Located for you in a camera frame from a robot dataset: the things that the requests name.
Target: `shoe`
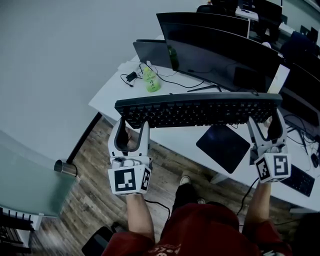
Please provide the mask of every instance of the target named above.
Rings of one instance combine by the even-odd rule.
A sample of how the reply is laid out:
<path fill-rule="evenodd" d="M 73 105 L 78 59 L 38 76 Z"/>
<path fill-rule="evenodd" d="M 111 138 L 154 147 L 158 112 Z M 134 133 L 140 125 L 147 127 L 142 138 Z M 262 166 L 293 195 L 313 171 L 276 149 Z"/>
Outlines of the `shoe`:
<path fill-rule="evenodd" d="M 180 180 L 180 185 L 183 185 L 183 184 L 191 184 L 191 179 L 189 176 L 183 176 Z"/>
<path fill-rule="evenodd" d="M 199 199 L 198 199 L 198 204 L 199 204 L 199 205 L 205 205 L 205 204 L 206 204 L 206 201 L 205 201 L 203 198 L 199 198 Z"/>

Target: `black mouse pad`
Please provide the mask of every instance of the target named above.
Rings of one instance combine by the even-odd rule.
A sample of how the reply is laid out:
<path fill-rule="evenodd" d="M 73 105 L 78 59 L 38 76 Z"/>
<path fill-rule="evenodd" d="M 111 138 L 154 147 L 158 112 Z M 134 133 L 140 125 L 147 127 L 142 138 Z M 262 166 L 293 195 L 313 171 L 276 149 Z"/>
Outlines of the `black mouse pad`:
<path fill-rule="evenodd" d="M 232 174 L 244 158 L 250 143 L 225 125 L 211 126 L 196 146 Z"/>

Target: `white box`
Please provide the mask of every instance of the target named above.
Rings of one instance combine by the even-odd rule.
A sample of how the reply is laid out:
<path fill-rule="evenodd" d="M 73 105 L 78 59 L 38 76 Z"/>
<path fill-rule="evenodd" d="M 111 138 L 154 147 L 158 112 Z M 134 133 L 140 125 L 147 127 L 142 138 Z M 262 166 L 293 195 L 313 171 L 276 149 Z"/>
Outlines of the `white box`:
<path fill-rule="evenodd" d="M 280 182 L 291 176 L 290 154 L 265 153 L 254 163 L 261 183 Z"/>
<path fill-rule="evenodd" d="M 140 164 L 108 169 L 108 175 L 113 194 L 145 194 L 148 190 L 151 170 L 145 164 Z"/>

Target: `maroon t-shirt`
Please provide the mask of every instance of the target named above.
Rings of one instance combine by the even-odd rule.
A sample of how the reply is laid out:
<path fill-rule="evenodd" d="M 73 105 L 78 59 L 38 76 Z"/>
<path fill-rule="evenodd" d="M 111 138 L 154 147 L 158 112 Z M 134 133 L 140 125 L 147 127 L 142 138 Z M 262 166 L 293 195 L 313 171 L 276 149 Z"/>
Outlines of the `maroon t-shirt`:
<path fill-rule="evenodd" d="M 246 226 L 241 234 L 228 208 L 188 203 L 172 214 L 157 244 L 138 233 L 116 233 L 102 256 L 258 256 L 272 251 L 292 255 L 270 221 Z"/>

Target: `shirt sleeve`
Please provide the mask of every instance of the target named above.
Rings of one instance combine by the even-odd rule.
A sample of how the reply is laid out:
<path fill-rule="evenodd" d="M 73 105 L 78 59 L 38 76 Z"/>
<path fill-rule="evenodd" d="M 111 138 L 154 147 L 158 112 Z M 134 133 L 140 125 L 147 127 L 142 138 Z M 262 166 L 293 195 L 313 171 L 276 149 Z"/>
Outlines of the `shirt sleeve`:
<path fill-rule="evenodd" d="M 115 233 L 102 256 L 141 256 L 155 243 L 148 237 L 134 232 Z"/>
<path fill-rule="evenodd" d="M 269 220 L 244 226 L 242 234 L 256 244 L 264 253 L 273 251 L 285 256 L 292 256 L 291 247 L 282 241 L 275 226 Z"/>

